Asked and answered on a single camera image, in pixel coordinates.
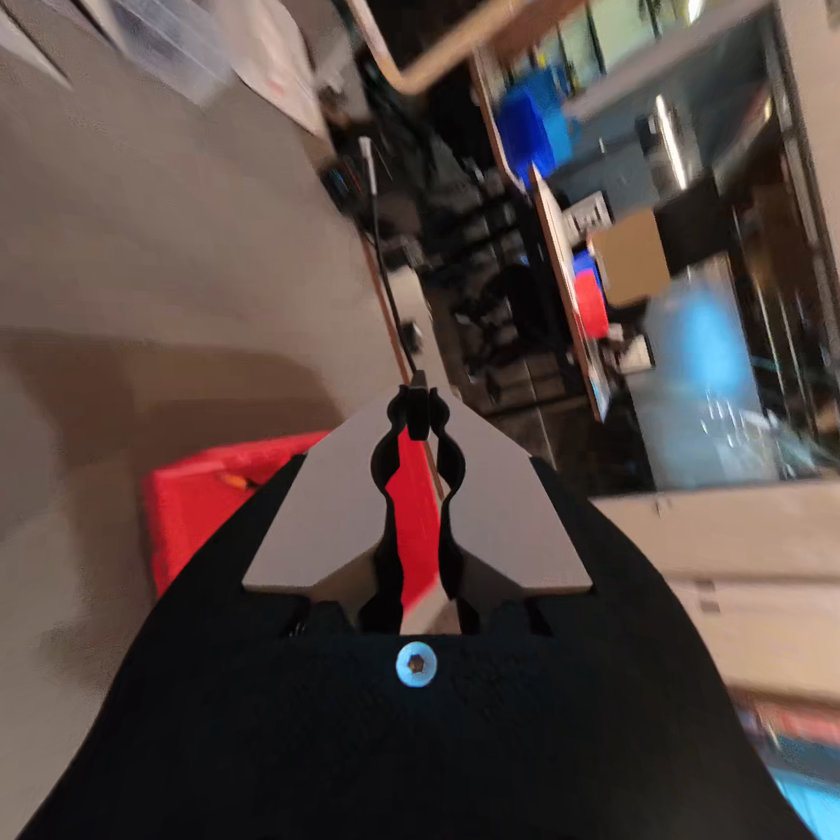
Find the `red plastic storage bin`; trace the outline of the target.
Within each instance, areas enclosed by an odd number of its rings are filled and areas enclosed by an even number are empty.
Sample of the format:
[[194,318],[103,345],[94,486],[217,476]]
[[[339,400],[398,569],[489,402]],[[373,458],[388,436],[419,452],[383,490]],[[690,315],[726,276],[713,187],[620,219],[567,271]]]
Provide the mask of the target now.
[[[150,536],[150,572],[163,595],[204,543],[295,456],[328,432],[273,437],[208,448],[152,470],[143,480]],[[407,431],[398,439],[400,467],[387,484],[395,506],[405,612],[438,580],[438,498],[423,444]]]

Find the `small red bin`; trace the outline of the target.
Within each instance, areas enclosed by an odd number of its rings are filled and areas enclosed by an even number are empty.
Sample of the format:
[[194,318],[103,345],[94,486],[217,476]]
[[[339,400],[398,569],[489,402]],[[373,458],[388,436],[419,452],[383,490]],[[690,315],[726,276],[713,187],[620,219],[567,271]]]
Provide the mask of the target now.
[[588,250],[573,254],[573,269],[574,294],[583,331],[591,340],[603,340],[609,332],[609,321],[601,278]]

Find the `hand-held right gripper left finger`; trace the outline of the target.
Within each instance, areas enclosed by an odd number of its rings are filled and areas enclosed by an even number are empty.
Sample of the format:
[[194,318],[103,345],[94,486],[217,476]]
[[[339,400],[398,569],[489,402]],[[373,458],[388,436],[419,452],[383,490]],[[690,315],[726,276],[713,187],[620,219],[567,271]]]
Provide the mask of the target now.
[[247,592],[336,602],[363,633],[398,634],[404,572],[387,484],[400,466],[407,387],[315,444],[243,579]]

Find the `clear plastic container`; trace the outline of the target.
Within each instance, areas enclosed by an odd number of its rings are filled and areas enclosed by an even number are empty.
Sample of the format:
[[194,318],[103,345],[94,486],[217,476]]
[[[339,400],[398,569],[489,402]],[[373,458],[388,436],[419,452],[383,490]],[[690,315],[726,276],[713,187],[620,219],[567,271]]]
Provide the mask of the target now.
[[105,1],[101,24],[127,60],[196,105],[232,81],[216,2]]

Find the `wooden desk black legs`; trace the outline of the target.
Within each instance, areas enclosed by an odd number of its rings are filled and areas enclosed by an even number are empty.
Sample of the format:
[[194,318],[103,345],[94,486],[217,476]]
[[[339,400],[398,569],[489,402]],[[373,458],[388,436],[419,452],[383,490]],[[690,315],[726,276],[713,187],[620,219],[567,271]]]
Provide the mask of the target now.
[[471,79],[477,86],[479,108],[497,169],[509,197],[518,201],[520,219],[525,223],[531,259],[546,277],[552,277],[563,304],[564,319],[572,337],[575,376],[584,387],[594,419],[601,424],[608,413],[611,397],[609,383],[597,344],[583,329],[578,297],[574,286],[571,245],[561,210],[535,164],[530,165],[528,181],[517,178],[508,164],[501,135],[490,103],[487,75],[482,64],[482,50],[504,29],[530,13],[530,1],[468,2],[464,13],[422,52],[413,63],[400,67],[392,55],[374,11],[365,1],[348,1],[353,21],[371,52],[384,79],[402,95],[417,96],[431,88],[458,64],[469,63]]

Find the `blue storage bin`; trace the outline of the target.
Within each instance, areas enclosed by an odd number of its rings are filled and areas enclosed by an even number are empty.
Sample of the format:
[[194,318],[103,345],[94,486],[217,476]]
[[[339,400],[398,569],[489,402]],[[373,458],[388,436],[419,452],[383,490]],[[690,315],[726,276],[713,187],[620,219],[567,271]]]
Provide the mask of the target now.
[[546,179],[569,163],[581,137],[581,124],[568,117],[564,103],[571,84],[561,66],[530,71],[502,96],[497,128],[511,172],[529,188],[535,166]]

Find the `cardboard box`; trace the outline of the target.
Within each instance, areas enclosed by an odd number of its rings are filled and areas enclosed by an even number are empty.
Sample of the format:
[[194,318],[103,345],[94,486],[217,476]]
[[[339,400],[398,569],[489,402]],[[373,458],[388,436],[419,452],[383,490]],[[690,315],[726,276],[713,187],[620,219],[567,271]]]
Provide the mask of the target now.
[[663,295],[671,275],[652,208],[638,209],[587,235],[607,303],[627,308]]

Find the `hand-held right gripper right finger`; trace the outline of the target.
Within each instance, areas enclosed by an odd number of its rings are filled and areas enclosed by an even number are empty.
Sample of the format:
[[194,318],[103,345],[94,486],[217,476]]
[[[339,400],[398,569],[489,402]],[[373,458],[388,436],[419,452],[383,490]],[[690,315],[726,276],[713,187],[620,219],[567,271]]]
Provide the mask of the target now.
[[584,595],[591,576],[526,449],[432,388],[429,429],[448,488],[438,568],[459,631],[479,634],[505,604]]

